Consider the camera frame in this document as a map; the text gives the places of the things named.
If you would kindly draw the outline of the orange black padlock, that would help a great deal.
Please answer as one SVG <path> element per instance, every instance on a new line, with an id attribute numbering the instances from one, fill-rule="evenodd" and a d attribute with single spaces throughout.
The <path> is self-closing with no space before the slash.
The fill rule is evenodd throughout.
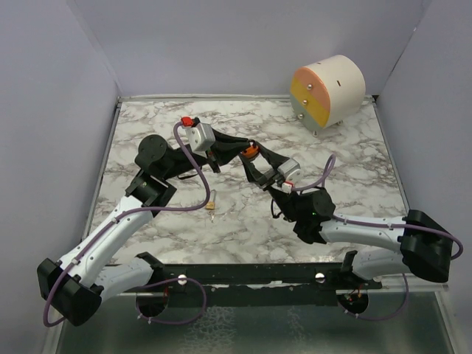
<path id="1" fill-rule="evenodd" d="M 254 161 L 260 154 L 260 148 L 254 140 L 249 141 L 250 146 L 241 152 L 241 155 L 249 161 Z"/>

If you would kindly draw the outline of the brass padlock long shackle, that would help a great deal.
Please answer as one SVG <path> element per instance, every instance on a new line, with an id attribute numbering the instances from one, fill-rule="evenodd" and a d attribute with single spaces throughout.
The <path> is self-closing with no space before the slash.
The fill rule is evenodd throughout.
<path id="1" fill-rule="evenodd" d="M 211 190 L 210 191 L 210 194 L 209 194 L 209 200 L 208 202 L 206 203 L 206 206 L 205 206 L 205 209 L 206 210 L 209 210 L 209 211 L 212 211 L 215 209 L 215 199 L 216 199 L 216 194 L 217 194 L 217 191 L 216 190 Z"/>

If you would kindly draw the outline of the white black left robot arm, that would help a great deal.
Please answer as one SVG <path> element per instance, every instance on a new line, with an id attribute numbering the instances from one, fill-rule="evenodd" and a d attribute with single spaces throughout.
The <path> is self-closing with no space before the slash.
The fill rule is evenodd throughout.
<path id="1" fill-rule="evenodd" d="M 203 123 L 185 128 L 188 142 L 183 143 L 178 133 L 183 126 L 179 122 L 173 128 L 177 149 L 160 135 L 146 136 L 135 158 L 139 172 L 111 214 L 59 260 L 46 258 L 38 266 L 40 293 L 46 301 L 45 326 L 54 327 L 62 321 L 83 325 L 107 299 L 132 288 L 155 291 L 161 286 L 161 264 L 148 253 L 138 254 L 128 264 L 106 266 L 125 242 L 160 212 L 203 209 L 211 192 L 201 168 L 209 165 L 218 173 L 252 144 L 250 139 L 228 136 Z M 203 201 L 192 206 L 169 206 L 176 188 L 168 181 L 190 170 L 202 181 Z"/>

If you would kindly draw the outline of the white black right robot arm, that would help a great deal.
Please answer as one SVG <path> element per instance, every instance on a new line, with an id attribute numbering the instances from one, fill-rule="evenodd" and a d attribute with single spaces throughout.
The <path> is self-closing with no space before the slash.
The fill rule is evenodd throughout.
<path id="1" fill-rule="evenodd" d="M 325 181 L 336 163 L 331 155 L 322 176 L 296 187 L 301 170 L 294 159 L 253 143 L 240 153 L 248 181 L 271 196 L 279 208 L 272 216 L 294 225 L 296 236 L 307 244 L 355 243 L 364 251 L 347 254 L 339 269 L 340 283 L 356 288 L 363 281 L 391 274 L 410 273 L 422 280 L 446 283 L 453 248 L 459 242 L 426 213 L 411 209 L 404 217 L 363 218 L 338 215 Z"/>

